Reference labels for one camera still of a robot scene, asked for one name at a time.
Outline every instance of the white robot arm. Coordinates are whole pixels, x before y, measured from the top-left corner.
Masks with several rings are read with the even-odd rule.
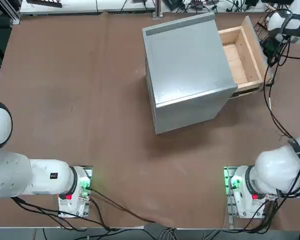
[[[9,140],[12,129],[12,116],[0,102],[0,149]],[[0,198],[57,194],[59,210],[83,217],[90,184],[89,175],[81,166],[69,166],[55,159],[28,159],[0,150]]]
[[[288,10],[275,10],[268,19],[267,28],[268,42],[282,43],[283,36],[289,36],[291,41],[300,43],[300,0],[295,0]],[[288,194],[294,183],[292,191],[300,188],[300,176],[296,179],[300,170],[300,137],[289,143],[262,152],[255,165],[240,166],[235,171],[229,185],[240,218],[262,218],[265,200]]]

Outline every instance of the brown table surface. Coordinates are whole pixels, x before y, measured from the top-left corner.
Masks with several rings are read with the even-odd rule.
[[[163,20],[152,20],[150,14],[104,13],[23,19],[13,27],[0,73],[0,101],[14,123],[4,149],[29,158],[92,165],[94,188],[165,226],[221,228],[223,167],[253,164],[260,152],[285,140],[279,141],[261,92],[229,100],[213,120],[155,135],[142,28],[186,16],[166,14]],[[239,26],[244,17],[218,14],[217,27]],[[259,17],[250,14],[253,23]],[[189,38],[176,51],[187,51],[192,41],[196,39]],[[300,45],[292,46],[290,55],[300,56]],[[294,136],[300,135],[300,60],[288,60],[279,69],[272,96],[278,119]],[[24,198],[55,208],[51,195]],[[110,226],[143,224],[101,200],[99,204]],[[89,215],[98,219],[93,207]],[[236,220],[235,226],[244,223]],[[42,226],[56,223],[0,199],[0,227]],[[273,228],[300,230],[300,199],[283,205]]]

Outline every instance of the cable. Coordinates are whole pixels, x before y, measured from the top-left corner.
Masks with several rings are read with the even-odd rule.
[[[217,5],[215,4],[214,0],[211,0],[211,1],[212,1],[212,3],[213,3],[212,10],[215,9],[215,11],[218,12],[218,7],[217,7]]]
[[[99,207],[99,205],[97,204],[97,202],[96,202],[92,197],[90,197],[90,201],[91,201],[91,202],[93,203],[93,205],[95,206],[95,208],[96,208],[96,210],[97,210],[97,212],[98,212],[100,221],[101,221],[102,226],[104,227],[104,229],[105,229],[106,231],[108,231],[108,232],[113,231],[110,227],[108,227],[108,226],[105,224],[105,222],[104,222],[104,220],[103,220],[103,217],[102,217],[102,215],[101,215],[100,207]]]
[[[25,206],[22,206],[17,200],[15,199],[12,199],[20,208],[26,210],[27,212],[31,212],[31,213],[37,213],[37,214],[41,214],[41,215],[45,215],[45,216],[49,216],[51,219],[53,219],[55,222],[57,222],[63,229],[65,230],[69,230],[69,231],[72,231],[72,230],[75,230],[77,232],[85,232],[87,230],[86,229],[78,229],[78,228],[75,228],[74,226],[72,226],[66,219],[64,219],[63,217],[60,217],[58,215],[54,215],[54,214],[51,214],[51,213],[47,213],[47,212],[44,212],[43,210],[37,208],[37,210],[39,211],[35,211],[33,209],[29,209],[29,208],[26,208]],[[62,223],[60,223],[58,220],[54,219],[52,216],[56,217],[56,218],[59,218],[63,221],[65,221],[71,228],[68,228],[66,226],[64,226]]]
[[[145,10],[148,11],[147,6],[146,6],[146,0],[142,0],[142,2],[143,2]]]
[[[186,0],[183,0],[183,2],[179,5],[178,9],[177,9],[176,12],[175,12],[176,14],[177,14],[178,11],[180,10],[180,8],[181,8],[181,9],[185,9],[185,1],[186,1]]]
[[[120,204],[116,203],[115,201],[111,200],[109,197],[107,197],[106,195],[102,194],[101,192],[97,191],[97,190],[94,190],[92,187],[89,188],[89,190],[95,192],[96,194],[100,195],[101,197],[103,197],[104,199],[108,200],[109,202],[111,202],[112,204],[116,205],[117,207],[119,207],[121,210],[123,210],[124,212],[127,212],[129,214],[131,214],[132,216],[136,217],[137,219],[140,219],[144,222],[148,222],[148,223],[155,223],[154,221],[152,220],[148,220],[146,218],[143,218],[137,214],[135,214],[134,212],[128,210],[127,208],[124,208],[123,206],[121,206]]]
[[[145,232],[146,234],[148,234],[153,240],[157,240],[153,235],[151,235],[148,231],[144,230],[144,229],[138,229],[138,228],[131,228],[131,229],[125,229],[125,230],[122,230],[122,231],[118,231],[118,232],[114,232],[114,233],[106,233],[106,234],[100,234],[100,235],[91,235],[91,236],[88,236],[89,238],[98,238],[98,237],[102,237],[102,238],[105,238],[105,237],[110,237],[110,236],[114,236],[114,235],[117,235],[117,234],[121,234],[121,233],[124,233],[124,232],[128,232],[128,231],[143,231]],[[87,239],[87,236],[82,236],[82,237],[78,237],[74,240],[81,240],[81,239],[84,239],[86,240]]]
[[[124,4],[122,5],[122,8],[121,8],[120,12],[122,12],[122,10],[124,9],[126,3],[127,3],[127,0],[124,1]]]
[[[214,239],[219,233],[221,233],[222,231],[220,230],[220,231],[218,231],[215,235],[213,235],[213,237],[212,238],[210,238],[210,240],[212,240],[212,239]]]
[[[66,211],[60,211],[60,210],[53,210],[53,209],[48,209],[48,208],[44,208],[44,207],[40,207],[38,205],[34,205],[34,204],[30,204],[30,203],[27,203],[25,200],[19,198],[19,197],[11,197],[15,203],[19,203],[18,205],[21,206],[21,205],[26,205],[28,207],[32,207],[32,208],[35,208],[37,210],[43,210],[43,211],[47,211],[47,212],[52,212],[52,213],[57,213],[57,215],[59,214],[66,214],[66,215],[70,215],[70,216],[73,216],[73,217],[76,217],[78,219],[82,219],[84,221],[87,221],[87,222],[91,222],[91,223],[95,223],[95,224],[98,224],[100,226],[103,226],[103,224],[101,222],[98,222],[98,221],[94,221],[94,220],[91,220],[91,219],[88,219],[88,218],[85,218],[85,217],[82,217],[82,216],[78,216],[78,215],[75,215],[73,213],[70,213],[70,212],[66,212]]]
[[[288,55],[282,55],[283,57],[286,57],[288,59],[299,59],[300,60],[300,57],[298,56],[288,56]]]
[[[48,240],[48,238],[47,238],[47,236],[46,236],[46,232],[45,232],[45,229],[44,229],[44,228],[42,228],[42,232],[43,232],[44,239],[45,239],[45,240]]]

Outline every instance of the wooden drawer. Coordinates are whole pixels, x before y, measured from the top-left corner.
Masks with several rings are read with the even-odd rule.
[[[232,98],[260,90],[267,62],[248,16],[241,26],[218,31],[234,81],[238,85]]]

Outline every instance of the floor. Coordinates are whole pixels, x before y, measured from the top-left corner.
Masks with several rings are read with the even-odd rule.
[[[145,227],[157,240],[163,229],[163,226],[158,224],[150,224]],[[206,236],[212,230],[205,230]],[[75,240],[80,237],[104,234],[105,231],[101,228],[91,228],[85,232],[73,232],[59,228],[46,228],[45,234],[47,240]],[[175,232],[177,240],[201,240],[204,236],[204,230],[177,230]],[[45,240],[42,228],[0,228],[0,240]],[[111,240],[151,240],[151,238],[141,230],[129,230],[115,236],[108,237]],[[161,240],[168,240],[166,235]],[[299,232],[294,231],[277,231],[271,230],[264,235],[248,234],[248,233],[225,233],[221,232],[214,240],[298,240]]]

